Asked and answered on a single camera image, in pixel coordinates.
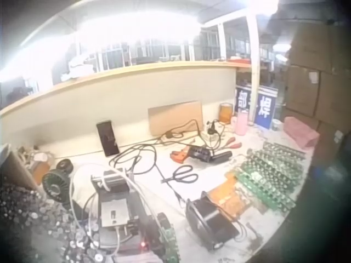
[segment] white chinese character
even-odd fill
[[[270,115],[270,104],[272,102],[271,98],[263,96],[259,102],[259,112],[258,115],[264,115],[264,118],[267,118]]]
[[[239,108],[246,108],[247,104],[247,92],[239,92]]]

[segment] black smartphone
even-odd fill
[[[120,149],[118,149],[117,146],[111,121],[100,122],[97,124],[97,128],[105,156],[108,157],[119,154]]]

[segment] beige partition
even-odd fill
[[[60,157],[101,150],[96,123],[111,120],[118,144],[151,139],[148,109],[198,100],[204,121],[234,102],[237,67],[226,62],[170,62],[116,69],[69,81],[3,109],[1,139],[38,145]]]

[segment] pink bottle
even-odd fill
[[[237,135],[245,135],[247,132],[248,111],[238,109],[237,119],[235,124],[235,133]]]

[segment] pink foam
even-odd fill
[[[284,119],[284,131],[302,149],[315,147],[319,140],[318,132],[295,117],[286,117]]]

